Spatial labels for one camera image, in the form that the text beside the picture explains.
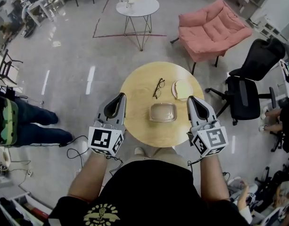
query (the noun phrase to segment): plastic food container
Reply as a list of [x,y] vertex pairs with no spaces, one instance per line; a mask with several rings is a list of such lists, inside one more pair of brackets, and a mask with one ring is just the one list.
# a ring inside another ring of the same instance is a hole
[[155,122],[173,122],[177,119],[177,107],[171,103],[153,104],[149,110],[149,120]]

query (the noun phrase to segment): graphic print on shirt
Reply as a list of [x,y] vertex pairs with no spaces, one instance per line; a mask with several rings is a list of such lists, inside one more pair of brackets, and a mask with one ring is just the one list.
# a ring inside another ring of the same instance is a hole
[[118,211],[112,204],[99,204],[89,210],[83,220],[86,221],[86,226],[111,226],[113,222],[120,220],[116,213]]

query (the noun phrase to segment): white sneaker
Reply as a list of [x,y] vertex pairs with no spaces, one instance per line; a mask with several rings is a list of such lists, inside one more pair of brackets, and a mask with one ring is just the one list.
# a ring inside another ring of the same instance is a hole
[[265,131],[265,126],[267,126],[267,125],[262,125],[262,126],[260,126],[260,127],[258,128],[259,132]]
[[266,118],[266,112],[269,111],[269,107],[265,106],[261,112],[261,119],[264,120]]
[[134,153],[135,155],[145,156],[144,150],[141,147],[136,147]]

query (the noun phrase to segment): eyeglasses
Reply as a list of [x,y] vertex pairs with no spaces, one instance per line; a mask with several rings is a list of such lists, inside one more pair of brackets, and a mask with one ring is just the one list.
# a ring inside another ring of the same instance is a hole
[[165,80],[163,80],[162,78],[159,79],[159,82],[157,84],[157,87],[155,89],[155,92],[153,94],[153,97],[155,97],[156,99],[158,99],[161,95],[161,88],[163,88],[165,86]]

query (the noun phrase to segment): black t-shirt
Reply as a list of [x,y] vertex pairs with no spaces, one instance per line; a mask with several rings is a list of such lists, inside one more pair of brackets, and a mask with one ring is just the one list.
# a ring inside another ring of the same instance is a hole
[[58,218],[62,226],[248,225],[229,201],[208,207],[189,170],[157,160],[123,166],[90,204],[59,199],[49,218]]

